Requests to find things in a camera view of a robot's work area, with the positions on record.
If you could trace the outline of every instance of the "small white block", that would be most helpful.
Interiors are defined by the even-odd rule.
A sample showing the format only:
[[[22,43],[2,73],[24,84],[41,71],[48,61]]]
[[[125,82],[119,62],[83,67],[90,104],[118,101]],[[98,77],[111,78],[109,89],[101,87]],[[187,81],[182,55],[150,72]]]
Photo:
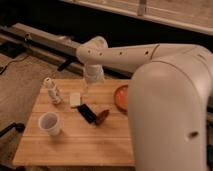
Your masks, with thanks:
[[[81,105],[81,94],[79,92],[70,93],[70,107],[75,108]]]

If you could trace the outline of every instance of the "floor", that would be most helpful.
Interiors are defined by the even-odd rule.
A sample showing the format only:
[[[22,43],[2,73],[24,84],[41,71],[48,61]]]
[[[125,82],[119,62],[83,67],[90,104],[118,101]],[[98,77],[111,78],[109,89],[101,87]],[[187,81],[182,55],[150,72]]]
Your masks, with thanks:
[[[0,54],[0,65],[3,66],[11,59]],[[0,75],[0,130],[12,122],[26,123],[45,77],[51,78],[82,78],[80,74],[70,71],[57,71],[57,66],[45,62],[32,55],[24,61],[12,63]],[[0,163],[12,166],[12,159],[20,141],[21,135],[10,132],[0,140]],[[47,168],[29,167],[27,171],[43,171]],[[133,171],[134,168],[109,167],[50,167],[51,171]]]

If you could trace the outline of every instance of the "cable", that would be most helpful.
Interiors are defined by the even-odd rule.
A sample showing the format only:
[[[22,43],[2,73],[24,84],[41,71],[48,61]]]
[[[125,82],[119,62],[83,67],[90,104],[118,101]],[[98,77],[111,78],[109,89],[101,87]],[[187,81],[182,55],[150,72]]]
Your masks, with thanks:
[[[25,44],[26,44],[26,49],[28,50],[28,51],[30,51],[31,49],[30,49],[30,45],[28,44],[28,39],[27,39],[27,37],[25,36]],[[16,62],[22,62],[22,61],[24,61],[25,59],[27,59],[28,57],[29,57],[30,55],[29,54],[27,54],[25,57],[23,57],[22,59],[19,59],[19,60],[12,60],[12,61],[10,61],[10,62],[8,62],[5,66],[0,66],[0,75],[2,75],[5,71],[6,71],[6,69],[7,69],[7,67],[10,65],[10,64],[12,64],[12,63],[16,63]]]
[[[29,57],[29,55],[27,54],[27,55],[26,55],[25,57],[23,57],[22,59],[19,59],[19,60],[12,60],[12,61],[8,62],[5,66],[0,67],[0,75],[2,75],[2,74],[5,72],[5,70],[7,69],[7,67],[8,67],[10,64],[16,63],[16,62],[22,62],[22,61],[24,61],[25,59],[27,59],[28,57]]]

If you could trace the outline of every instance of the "black phone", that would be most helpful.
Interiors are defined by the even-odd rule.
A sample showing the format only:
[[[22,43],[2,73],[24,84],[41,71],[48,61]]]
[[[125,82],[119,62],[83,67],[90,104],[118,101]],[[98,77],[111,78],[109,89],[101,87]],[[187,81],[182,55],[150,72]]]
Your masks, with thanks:
[[[78,111],[86,119],[87,122],[92,123],[96,120],[97,116],[86,104],[82,104],[81,106],[78,106]]]

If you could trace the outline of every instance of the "orange object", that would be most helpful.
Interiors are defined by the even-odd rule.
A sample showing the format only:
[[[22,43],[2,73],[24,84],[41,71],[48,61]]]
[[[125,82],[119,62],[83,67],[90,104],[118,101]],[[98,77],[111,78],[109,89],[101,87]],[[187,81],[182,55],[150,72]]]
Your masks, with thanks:
[[[123,85],[116,89],[114,93],[115,105],[122,111],[127,111],[127,96],[128,96],[128,85]]]

